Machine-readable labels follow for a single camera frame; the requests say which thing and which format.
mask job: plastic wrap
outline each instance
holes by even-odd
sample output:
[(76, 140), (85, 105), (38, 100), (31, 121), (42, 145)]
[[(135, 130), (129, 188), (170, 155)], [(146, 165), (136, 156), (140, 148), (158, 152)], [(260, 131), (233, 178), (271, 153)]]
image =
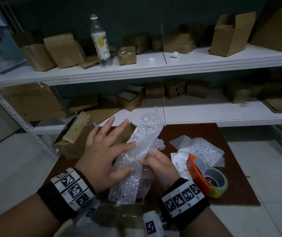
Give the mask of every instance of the plastic wrap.
[(178, 151), (188, 152), (199, 157), (210, 167), (224, 167), (224, 151), (209, 143), (203, 138), (191, 139), (186, 135), (182, 135), (170, 141)]
[(163, 141), (157, 137), (164, 125), (165, 121), (157, 111), (142, 116), (141, 122), (128, 141), (136, 141), (136, 146), (120, 155), (113, 166), (114, 171), (132, 166), (134, 173), (110, 189), (108, 196), (110, 201), (117, 204), (133, 204), (137, 197), (145, 197), (151, 185), (146, 178), (150, 170), (143, 167), (140, 159), (143, 159), (149, 151), (163, 147)]

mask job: brown table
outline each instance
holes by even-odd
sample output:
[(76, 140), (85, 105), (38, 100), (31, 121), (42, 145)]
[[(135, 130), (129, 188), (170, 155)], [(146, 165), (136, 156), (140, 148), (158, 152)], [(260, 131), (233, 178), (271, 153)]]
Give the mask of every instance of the brown table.
[[(170, 153), (177, 150), (169, 143), (171, 140), (181, 135), (187, 135), (190, 138), (202, 137), (216, 147), (224, 151), (225, 167), (218, 168), (228, 179), (228, 189), (218, 199), (208, 198), (209, 202), (214, 205), (260, 205), (252, 187), (246, 179), (241, 167), (235, 159), (229, 145), (223, 138), (220, 129), (215, 123), (208, 124), (176, 124), (167, 125), (163, 128), (160, 139), (164, 140), (166, 148), (162, 151), (168, 157)], [(67, 160), (61, 156), (53, 167), (52, 171), (45, 180), (45, 184), (68, 167), (73, 167), (77, 162), (76, 159)], [(100, 195), (101, 199), (107, 199), (107, 192)]]

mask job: tiled floor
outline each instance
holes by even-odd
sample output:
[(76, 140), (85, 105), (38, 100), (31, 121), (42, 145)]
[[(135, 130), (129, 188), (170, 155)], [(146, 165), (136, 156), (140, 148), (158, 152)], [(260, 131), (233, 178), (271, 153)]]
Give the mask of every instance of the tiled floor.
[[(262, 206), (212, 206), (212, 210), (235, 237), (282, 237), (282, 156), (260, 128), (231, 127), (221, 131)], [(0, 146), (4, 148), (0, 150), (0, 213), (34, 193), (53, 165), (35, 149), (32, 140), (22, 137), (15, 136), (15, 141)], [(29, 146), (29, 152), (19, 155), (17, 149), (21, 149), (13, 148), (13, 143), (20, 143), (25, 149)], [(112, 228), (103, 232), (104, 236), (146, 236), (143, 230), (135, 229)], [(179, 233), (168, 231), (166, 236)]]

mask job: white shelf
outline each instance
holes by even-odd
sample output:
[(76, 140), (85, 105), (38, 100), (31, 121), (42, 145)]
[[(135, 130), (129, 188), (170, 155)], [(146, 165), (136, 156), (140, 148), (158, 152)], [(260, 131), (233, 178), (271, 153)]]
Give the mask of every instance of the white shelf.
[[(83, 69), (79, 66), (54, 68), (46, 72), (33, 71), (30, 66), (20, 67), (0, 77), (0, 88), (9, 85), (42, 81), (48, 85), (133, 79), (154, 76), (182, 75), (202, 72), (252, 69), (282, 66), (282, 52), (247, 45), (245, 50), (229, 57), (209, 55), (209, 47), (197, 48), (179, 58), (170, 53), (153, 52), (137, 55), (137, 63), (119, 66), (118, 59), (112, 67), (100, 66)], [(154, 63), (148, 62), (153, 57)]]
[(282, 124), (282, 113), (273, 113), (261, 101), (232, 104), (221, 89), (211, 89), (203, 98), (182, 95), (163, 98), (167, 124), (216, 123), (218, 127)]
[[(163, 104), (162, 99), (143, 99), (140, 106), (133, 110), (127, 111), (125, 109), (120, 110), (119, 112), (115, 113), (115, 121), (113, 126), (120, 125), (126, 118), (129, 119), (133, 124), (138, 125), (141, 121), (141, 116), (150, 113), (156, 107), (158, 114), (164, 119), (164, 111), (163, 111)], [(32, 133), (35, 135), (55, 135), (59, 134), (60, 131), (63, 129), (66, 123), (68, 123), (72, 117), (64, 118), (64, 119), (53, 119), (47, 121), (41, 121), (34, 129)], [(108, 119), (104, 120), (99, 126), (103, 126)]]

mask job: black wristband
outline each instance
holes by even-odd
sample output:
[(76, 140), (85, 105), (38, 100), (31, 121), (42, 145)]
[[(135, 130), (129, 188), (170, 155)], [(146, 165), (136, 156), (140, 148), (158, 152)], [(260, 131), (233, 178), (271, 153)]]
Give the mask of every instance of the black wristband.
[(92, 185), (82, 176), (84, 175), (80, 171), (68, 168), (37, 191), (45, 205), (61, 223), (75, 218), (80, 208), (95, 197)]
[(164, 221), (175, 224), (179, 231), (210, 206), (203, 193), (191, 180), (179, 178), (159, 200)]

